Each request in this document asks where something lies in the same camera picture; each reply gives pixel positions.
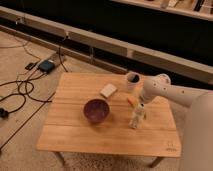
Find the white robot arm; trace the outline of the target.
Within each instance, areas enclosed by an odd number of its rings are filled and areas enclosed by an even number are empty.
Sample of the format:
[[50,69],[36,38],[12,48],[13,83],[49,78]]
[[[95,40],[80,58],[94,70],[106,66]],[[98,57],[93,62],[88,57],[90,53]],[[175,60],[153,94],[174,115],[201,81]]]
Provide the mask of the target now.
[[172,85],[166,74],[148,77],[139,99],[156,96],[188,107],[179,171],[213,171],[213,90]]

